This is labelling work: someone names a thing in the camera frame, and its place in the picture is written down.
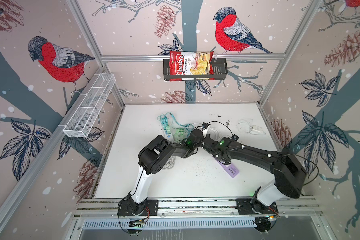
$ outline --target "black mounting plate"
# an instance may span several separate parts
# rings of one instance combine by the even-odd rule
[[[236,206],[237,210],[239,212],[239,215],[253,215],[256,214],[252,210],[251,206],[251,200],[252,198],[242,198],[242,199],[236,199]],[[276,206],[276,202],[273,202],[269,207],[263,207],[260,211],[260,214],[269,214],[269,215],[276,215],[275,212],[279,212]]]
[[[157,216],[158,200],[148,199],[145,202],[145,206],[148,207],[150,216]],[[138,217],[138,216],[148,216],[148,212],[144,209],[141,214],[139,213],[135,214],[132,208],[128,205],[128,201],[124,199],[120,203],[120,208],[117,211],[117,215],[119,217],[133,217],[133,216]]]

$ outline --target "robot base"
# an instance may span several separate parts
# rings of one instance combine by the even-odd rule
[[[132,200],[135,206],[130,205],[131,200],[132,198],[130,197],[130,194],[128,194],[127,199],[121,201],[120,208],[117,211],[119,217],[148,216],[145,207],[149,209],[150,216],[157,216],[158,200],[146,199],[138,205]]]

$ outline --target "white wire shelf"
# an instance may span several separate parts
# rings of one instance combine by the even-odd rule
[[[68,137],[88,136],[114,84],[113,74],[99,74],[63,130]]]

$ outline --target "bag of chips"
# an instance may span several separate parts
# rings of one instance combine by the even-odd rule
[[[171,75],[205,75],[213,74],[211,59],[213,51],[202,52],[179,52],[170,51],[169,67]],[[214,80],[214,78],[197,78],[199,80]],[[193,80],[193,78],[174,78],[170,81]]]

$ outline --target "wallpaper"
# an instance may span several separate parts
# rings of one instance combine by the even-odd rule
[[[0,0],[0,206],[98,69],[93,59],[65,1]]]
[[[279,61],[228,61],[225,80],[165,81],[162,62],[107,63],[126,104],[258,101]]]
[[[102,55],[141,55],[160,53],[159,46],[171,44],[174,36],[183,51],[283,53],[309,0],[257,0],[250,4],[235,0],[78,2]],[[239,20],[237,32],[232,29],[228,35],[241,44],[251,39],[249,45],[230,48],[231,40],[220,34],[224,27],[232,26],[232,18]],[[233,37],[244,28],[247,41],[240,41],[243,35]]]
[[[323,1],[264,109],[309,179],[317,164],[304,188],[336,237],[360,239],[360,1]]]

